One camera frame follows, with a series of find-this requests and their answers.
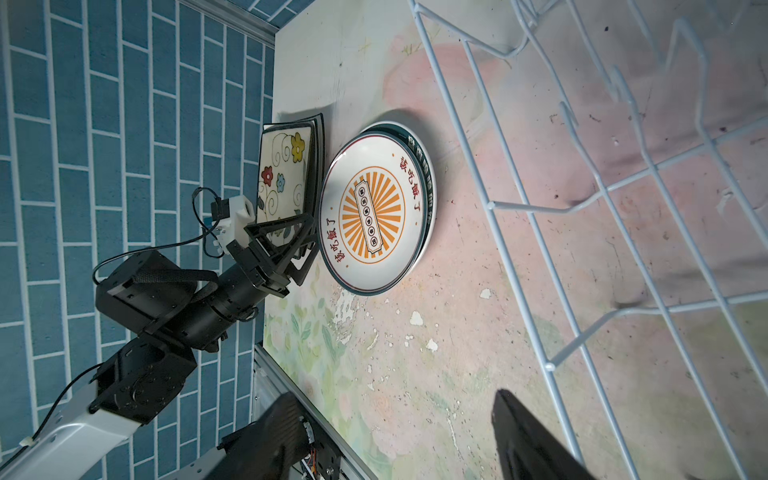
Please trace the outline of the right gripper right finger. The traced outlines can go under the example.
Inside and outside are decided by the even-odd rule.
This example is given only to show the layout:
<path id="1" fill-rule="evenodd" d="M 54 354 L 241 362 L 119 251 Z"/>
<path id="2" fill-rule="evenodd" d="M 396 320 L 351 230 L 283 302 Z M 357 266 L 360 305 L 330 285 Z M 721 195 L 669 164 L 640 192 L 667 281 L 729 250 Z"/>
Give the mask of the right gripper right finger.
<path id="1" fill-rule="evenodd" d="M 510 391 L 496 392 L 491 422 L 504 479 L 594 478 Z"/>

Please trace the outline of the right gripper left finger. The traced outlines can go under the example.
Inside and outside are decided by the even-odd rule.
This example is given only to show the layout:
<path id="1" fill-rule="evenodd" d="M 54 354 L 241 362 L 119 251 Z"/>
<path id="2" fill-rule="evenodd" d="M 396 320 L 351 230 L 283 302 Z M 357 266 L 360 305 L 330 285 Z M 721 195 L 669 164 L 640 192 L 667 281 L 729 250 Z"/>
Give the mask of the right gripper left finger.
<path id="1" fill-rule="evenodd" d="M 286 479 L 309 453 L 301 403 L 293 393 L 282 394 L 258 420 L 226 435 L 216 450 L 224 456 L 205 479 Z"/>

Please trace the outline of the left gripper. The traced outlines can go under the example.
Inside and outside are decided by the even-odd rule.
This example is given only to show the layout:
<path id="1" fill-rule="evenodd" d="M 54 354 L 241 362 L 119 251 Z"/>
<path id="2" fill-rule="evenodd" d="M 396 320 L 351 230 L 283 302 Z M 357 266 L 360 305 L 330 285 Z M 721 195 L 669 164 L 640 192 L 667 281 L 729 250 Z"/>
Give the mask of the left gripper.
<path id="1" fill-rule="evenodd" d="M 310 213 L 253 222 L 244 227 L 246 246 L 237 240 L 226 245 L 235 265 L 227 276 L 264 295 L 280 298 L 288 293 L 291 280 L 302 286 L 319 253 L 315 243 L 315 218 Z M 293 263 L 297 252 L 308 252 L 303 263 Z"/>

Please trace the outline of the floral black square plate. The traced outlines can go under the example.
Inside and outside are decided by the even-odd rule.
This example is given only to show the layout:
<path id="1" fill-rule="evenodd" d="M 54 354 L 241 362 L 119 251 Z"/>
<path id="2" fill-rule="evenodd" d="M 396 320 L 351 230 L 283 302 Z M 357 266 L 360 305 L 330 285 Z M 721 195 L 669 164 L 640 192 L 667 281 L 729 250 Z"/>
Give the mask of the floral black square plate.
<path id="1" fill-rule="evenodd" d="M 262 133 L 256 223 L 304 213 L 312 147 L 308 124 L 272 125 Z"/>

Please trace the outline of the round plate orange sunburst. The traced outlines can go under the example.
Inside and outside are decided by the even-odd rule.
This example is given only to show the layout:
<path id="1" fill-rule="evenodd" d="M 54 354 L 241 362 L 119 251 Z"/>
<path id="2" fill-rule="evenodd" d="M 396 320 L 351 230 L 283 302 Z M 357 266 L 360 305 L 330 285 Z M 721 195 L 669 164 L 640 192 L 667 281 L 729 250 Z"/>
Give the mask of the round plate orange sunburst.
<path id="1" fill-rule="evenodd" d="M 430 229 L 432 187 L 414 149 L 364 132 L 334 158 L 321 196 L 321 254 L 331 276 L 363 296 L 382 294 L 414 268 Z"/>

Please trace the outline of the round plate red rim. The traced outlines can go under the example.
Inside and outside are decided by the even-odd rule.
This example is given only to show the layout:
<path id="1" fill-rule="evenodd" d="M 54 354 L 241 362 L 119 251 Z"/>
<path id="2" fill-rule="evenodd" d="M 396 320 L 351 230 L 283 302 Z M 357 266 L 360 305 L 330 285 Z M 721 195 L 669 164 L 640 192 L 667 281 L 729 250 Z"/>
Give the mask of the round plate red rim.
<path id="1" fill-rule="evenodd" d="M 434 231 L 434 218 L 436 211 L 435 197 L 437 185 L 433 162 L 431 161 L 424 142 L 419 138 L 413 129 L 409 128 L 403 123 L 397 121 L 379 121 L 365 127 L 360 131 L 360 133 L 372 132 L 387 133 L 406 143 L 410 151 L 417 158 L 421 171 L 426 180 L 426 195 L 428 203 L 428 215 L 426 223 L 427 230 L 420 246 L 419 253 L 409 269 L 409 272 L 411 272 L 423 258 Z"/>

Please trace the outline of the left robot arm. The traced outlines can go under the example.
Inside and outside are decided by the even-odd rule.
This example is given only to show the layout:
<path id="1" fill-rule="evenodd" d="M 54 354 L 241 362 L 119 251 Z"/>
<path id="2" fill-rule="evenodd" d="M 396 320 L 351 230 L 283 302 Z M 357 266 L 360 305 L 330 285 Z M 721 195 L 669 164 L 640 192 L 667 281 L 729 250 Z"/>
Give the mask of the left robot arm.
<path id="1" fill-rule="evenodd" d="M 182 269 L 151 249 L 123 262 L 97 286 L 96 307 L 134 338 L 73 380 L 74 397 L 54 402 L 2 477 L 78 479 L 150 424 L 183 390 L 198 352 L 217 351 L 266 297 L 304 280 L 293 260 L 317 253 L 315 226 L 309 213 L 247 225 L 248 243 L 229 243 L 234 264 L 222 274 Z"/>

